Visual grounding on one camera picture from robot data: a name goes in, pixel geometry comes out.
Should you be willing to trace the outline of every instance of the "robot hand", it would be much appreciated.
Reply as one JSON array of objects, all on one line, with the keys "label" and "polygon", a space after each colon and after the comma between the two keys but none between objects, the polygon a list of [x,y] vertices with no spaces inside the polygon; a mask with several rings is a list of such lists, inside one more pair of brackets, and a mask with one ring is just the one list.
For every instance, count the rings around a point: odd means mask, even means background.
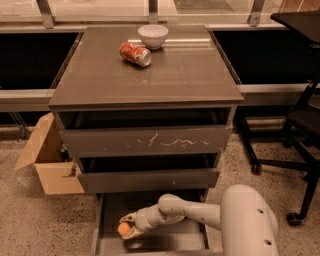
[{"label": "robot hand", "polygon": [[185,201],[165,194],[155,204],[120,220],[119,233],[132,239],[158,225],[182,221],[188,217],[221,231],[225,256],[278,256],[275,235],[277,219],[263,197],[244,185],[231,186],[220,205]]}]

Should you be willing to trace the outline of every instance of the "orange ball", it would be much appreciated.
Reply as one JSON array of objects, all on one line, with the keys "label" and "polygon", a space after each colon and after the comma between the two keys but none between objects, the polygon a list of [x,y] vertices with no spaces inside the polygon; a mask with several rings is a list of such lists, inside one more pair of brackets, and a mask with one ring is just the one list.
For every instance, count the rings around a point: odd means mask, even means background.
[{"label": "orange ball", "polygon": [[131,229],[131,226],[129,225],[128,222],[122,222],[118,227],[118,232],[120,236],[124,236],[129,233],[130,229]]}]

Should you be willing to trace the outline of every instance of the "chair seat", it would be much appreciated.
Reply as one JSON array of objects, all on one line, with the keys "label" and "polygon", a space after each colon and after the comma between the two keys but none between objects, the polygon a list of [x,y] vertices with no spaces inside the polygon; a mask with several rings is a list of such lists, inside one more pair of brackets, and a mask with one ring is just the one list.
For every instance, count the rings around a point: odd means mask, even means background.
[{"label": "chair seat", "polygon": [[287,121],[320,142],[320,112],[307,107],[293,109],[289,111]]}]

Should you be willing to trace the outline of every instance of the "open cardboard box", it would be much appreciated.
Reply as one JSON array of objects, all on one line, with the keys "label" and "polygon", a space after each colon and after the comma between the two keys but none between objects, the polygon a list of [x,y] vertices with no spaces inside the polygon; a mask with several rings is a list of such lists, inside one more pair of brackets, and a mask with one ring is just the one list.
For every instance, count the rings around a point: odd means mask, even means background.
[{"label": "open cardboard box", "polygon": [[43,190],[48,195],[79,194],[84,190],[73,171],[74,162],[62,162],[62,141],[52,113],[42,116],[16,163],[15,171],[34,164]]}]

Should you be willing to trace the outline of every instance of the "drawer front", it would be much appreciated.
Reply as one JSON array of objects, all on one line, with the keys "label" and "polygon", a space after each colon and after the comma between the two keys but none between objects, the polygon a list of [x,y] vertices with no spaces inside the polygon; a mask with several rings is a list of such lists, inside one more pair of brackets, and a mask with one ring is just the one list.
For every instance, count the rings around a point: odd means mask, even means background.
[{"label": "drawer front", "polygon": [[150,172],[114,172],[79,174],[86,193],[117,193],[200,189],[214,187],[219,177],[217,168]]},{"label": "drawer front", "polygon": [[214,153],[225,150],[232,125],[201,128],[62,130],[76,158],[152,154]]}]

